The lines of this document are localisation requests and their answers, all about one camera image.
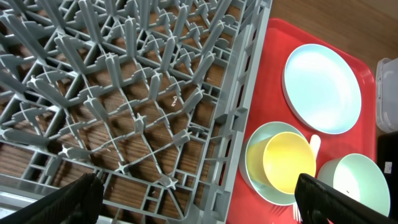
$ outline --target plate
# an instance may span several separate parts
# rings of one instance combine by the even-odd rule
[[[349,65],[318,44],[296,48],[282,77],[290,109],[307,126],[327,134],[350,130],[361,112],[361,91]]]
[[[276,189],[270,188],[266,185],[257,183],[255,180],[251,180],[249,176],[249,172],[246,169],[246,151],[249,146],[252,144],[255,144],[263,139],[266,139],[270,136],[276,135],[281,132],[293,132],[296,134],[301,135],[304,138],[304,135],[297,130],[295,127],[279,122],[279,121],[274,121],[270,123],[263,124],[259,128],[257,128],[249,140],[247,140],[243,144],[243,148],[241,151],[241,157],[239,158],[239,171],[244,179],[244,181],[252,188],[255,190],[263,199],[267,200],[270,203],[273,203],[274,205],[280,205],[280,206],[286,206],[286,205],[291,205],[293,204],[296,200],[294,195],[288,195],[284,194],[282,192],[279,192]]]

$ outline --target fork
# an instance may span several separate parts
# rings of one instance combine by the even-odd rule
[[[311,136],[310,146],[313,151],[313,154],[315,155],[315,159],[317,159],[319,148],[321,146],[321,139],[318,135],[313,134]],[[294,218],[294,220],[296,220],[300,223],[303,221],[301,214],[300,214],[299,206],[297,205],[297,202],[294,202],[294,204],[293,204],[293,218]]]

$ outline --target yellow cup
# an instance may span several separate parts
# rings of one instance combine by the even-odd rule
[[[294,194],[301,173],[315,175],[315,155],[307,140],[283,132],[248,147],[247,165],[252,180],[285,194]]]

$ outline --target red tray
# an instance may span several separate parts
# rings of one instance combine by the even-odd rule
[[[343,134],[323,134],[306,127],[291,112],[282,92],[282,71],[290,53],[303,44],[321,44],[337,52],[354,71],[362,95],[362,108],[358,122]],[[262,49],[256,86],[249,112],[245,139],[262,124],[283,121],[295,126],[307,139],[312,134],[321,137],[322,143],[317,158],[321,166],[350,153],[360,153],[376,159],[376,85],[369,67],[362,61],[344,53],[330,44],[281,20],[270,19]],[[251,190],[238,171],[229,207],[229,224],[297,223],[293,219],[292,206],[280,207],[266,202]]]

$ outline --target gray plastic bin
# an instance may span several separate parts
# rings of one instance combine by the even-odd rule
[[[139,219],[134,220],[138,223],[225,223],[271,3],[0,0],[0,22],[7,30],[0,33],[0,99],[6,101],[0,115],[0,142],[15,147],[11,151],[23,150],[30,155],[21,176],[0,174],[0,201],[24,207],[53,192],[57,189],[52,185],[56,173],[68,165],[96,173],[104,181],[105,194],[121,186],[115,185],[115,178],[135,184],[144,192],[141,203],[134,205],[105,197],[104,205],[117,212],[114,217],[101,216],[98,223],[126,221],[123,212],[139,214]],[[239,9],[238,18],[228,15],[232,6]],[[178,10],[169,12],[171,7]],[[197,16],[205,26],[190,22]],[[124,47],[115,44],[115,39],[122,40]],[[187,44],[188,40],[196,46]],[[23,46],[30,55],[11,54],[14,46]],[[194,67],[194,61],[200,63]],[[135,71],[126,76],[121,69],[124,63],[134,63]],[[214,64],[224,68],[219,86],[206,77]],[[186,72],[178,70],[179,65],[186,66]],[[103,70],[109,76],[109,84],[89,82],[91,74]],[[68,87],[61,90],[60,82],[68,82]],[[147,94],[131,100],[124,88],[137,83],[144,86]],[[186,86],[195,88],[184,97]],[[114,91],[119,92],[123,102],[117,108],[105,108],[100,97]],[[159,98],[169,95],[172,107],[177,105],[172,112],[158,103]],[[155,105],[159,114],[154,120],[136,110],[148,102]],[[201,102],[214,107],[208,127],[193,119]],[[76,105],[86,108],[87,120],[72,119],[70,108]],[[37,117],[47,113],[52,116],[44,130]],[[134,121],[131,132],[114,133],[111,120],[120,114]],[[172,126],[180,114],[186,115],[188,122],[175,132]],[[29,131],[19,128],[21,123]],[[105,126],[107,134],[98,147],[89,149],[80,131],[98,123]],[[171,140],[153,146],[146,141],[146,131],[159,124],[164,124]],[[132,136],[140,136],[148,150],[144,155],[135,154],[135,161],[126,159],[120,146]],[[52,143],[59,139],[63,139],[63,144],[54,149]],[[178,166],[184,146],[192,141],[201,145],[194,173]],[[158,154],[170,147],[177,150],[175,164],[168,172]],[[117,169],[97,166],[93,161],[97,153],[104,151],[118,156]],[[146,159],[154,162],[155,181],[132,173],[131,168]],[[186,197],[181,197],[179,190]],[[136,190],[131,192],[132,198],[135,193]],[[160,211],[165,203],[175,206],[177,217]]]

